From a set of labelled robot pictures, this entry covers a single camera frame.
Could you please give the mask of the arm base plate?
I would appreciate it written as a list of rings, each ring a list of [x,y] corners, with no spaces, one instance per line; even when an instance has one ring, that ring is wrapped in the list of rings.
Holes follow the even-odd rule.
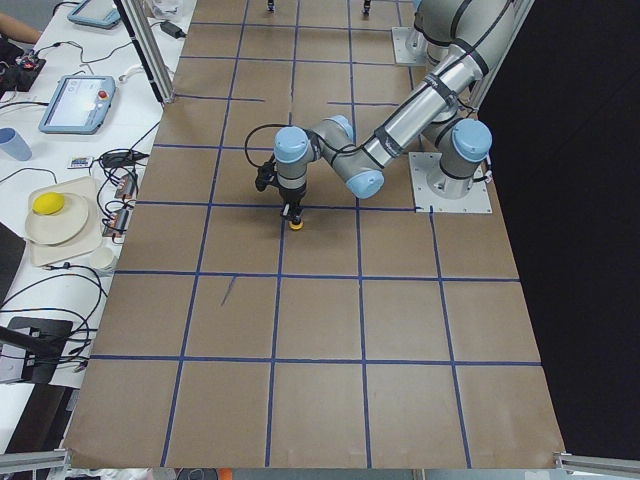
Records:
[[[482,168],[466,179],[454,179],[441,169],[442,154],[411,152],[410,174],[415,210],[421,213],[492,214],[488,187],[484,180],[476,182]]]
[[[391,29],[395,63],[402,66],[425,66],[413,65],[409,62],[409,54],[405,47],[405,41],[412,30],[415,29],[413,27],[393,27]]]

